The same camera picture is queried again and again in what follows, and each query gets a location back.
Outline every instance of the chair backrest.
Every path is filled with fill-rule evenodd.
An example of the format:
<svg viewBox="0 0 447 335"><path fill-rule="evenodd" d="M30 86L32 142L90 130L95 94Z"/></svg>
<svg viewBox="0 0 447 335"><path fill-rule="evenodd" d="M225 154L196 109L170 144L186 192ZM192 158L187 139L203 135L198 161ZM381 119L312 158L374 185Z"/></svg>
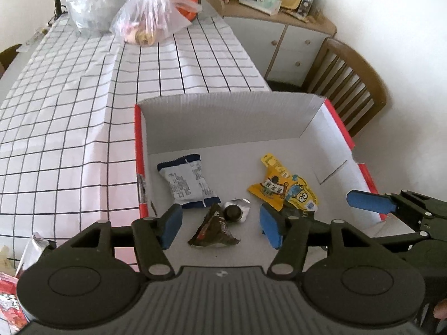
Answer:
<svg viewBox="0 0 447 335"><path fill-rule="evenodd" d="M15 46L11 46L0 52L0 63L3 65L3 68L8 69L9 65L13 62L14 58L17 56L17 48L19 48L21 44L17 44Z"/></svg>
<svg viewBox="0 0 447 335"><path fill-rule="evenodd" d="M386 88L368 62L346 44L327 38L302 85L334 105L353 137L386 104Z"/></svg>

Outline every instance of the cabinet drawer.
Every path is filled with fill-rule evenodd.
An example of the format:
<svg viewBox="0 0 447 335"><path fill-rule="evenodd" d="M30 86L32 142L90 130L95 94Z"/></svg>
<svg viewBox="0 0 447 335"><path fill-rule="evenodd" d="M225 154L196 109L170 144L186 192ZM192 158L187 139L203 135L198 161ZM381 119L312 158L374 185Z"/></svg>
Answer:
<svg viewBox="0 0 447 335"><path fill-rule="evenodd" d="M314 59L309 52L280 49L267 79L301 86Z"/></svg>
<svg viewBox="0 0 447 335"><path fill-rule="evenodd" d="M281 48L298 50L301 52L313 52L317 55L323 40L327 37L329 37L329 35L321 32L289 25L284 35L284 39L282 39Z"/></svg>
<svg viewBox="0 0 447 335"><path fill-rule="evenodd" d="M264 77L285 25L235 17L225 17L224 20Z"/></svg>

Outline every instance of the blue and white snack package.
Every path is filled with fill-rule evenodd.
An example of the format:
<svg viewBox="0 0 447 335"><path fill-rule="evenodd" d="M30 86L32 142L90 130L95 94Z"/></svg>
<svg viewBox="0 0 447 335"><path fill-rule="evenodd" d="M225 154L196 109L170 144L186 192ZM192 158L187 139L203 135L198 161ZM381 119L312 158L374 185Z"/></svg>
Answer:
<svg viewBox="0 0 447 335"><path fill-rule="evenodd" d="M202 175L199 154L189 154L169 162L161 162L157 170L168 182L174 203L183 209L205 208L220 203Z"/></svg>

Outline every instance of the white tablecloth with black grid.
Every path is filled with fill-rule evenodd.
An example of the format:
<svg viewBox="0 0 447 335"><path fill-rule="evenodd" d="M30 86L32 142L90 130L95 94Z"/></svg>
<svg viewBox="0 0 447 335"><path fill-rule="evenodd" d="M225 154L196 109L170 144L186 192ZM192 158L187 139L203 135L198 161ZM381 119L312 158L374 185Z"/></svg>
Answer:
<svg viewBox="0 0 447 335"><path fill-rule="evenodd" d="M220 17L148 48L56 22L0 107L0 245L60 245L99 219L139 217L134 104L160 95L269 90Z"/></svg>

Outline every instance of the blue gripper pad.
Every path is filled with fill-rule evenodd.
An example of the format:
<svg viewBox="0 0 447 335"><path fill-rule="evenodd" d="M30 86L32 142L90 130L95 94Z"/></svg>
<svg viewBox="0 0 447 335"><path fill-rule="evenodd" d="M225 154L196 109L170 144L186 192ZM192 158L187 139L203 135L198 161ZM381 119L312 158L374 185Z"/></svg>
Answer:
<svg viewBox="0 0 447 335"><path fill-rule="evenodd" d="M396 211L396 204L388 195L373 194L370 192L361 192L351 190L346 195L346 201L349 206L371 212L388 214Z"/></svg>
<svg viewBox="0 0 447 335"><path fill-rule="evenodd" d="M168 249L180 227L182 226L183 210L178 204L172 205L163 216L158 219L159 225L162 227L162 234L160 236L160 245L163 250Z"/></svg>
<svg viewBox="0 0 447 335"><path fill-rule="evenodd" d="M270 211L267 209L266 204L262 204L259 209L259 223L264 231L270 245L274 249L279 249L282 246L282 235L280 234L280 228L278 222L272 216Z"/></svg>

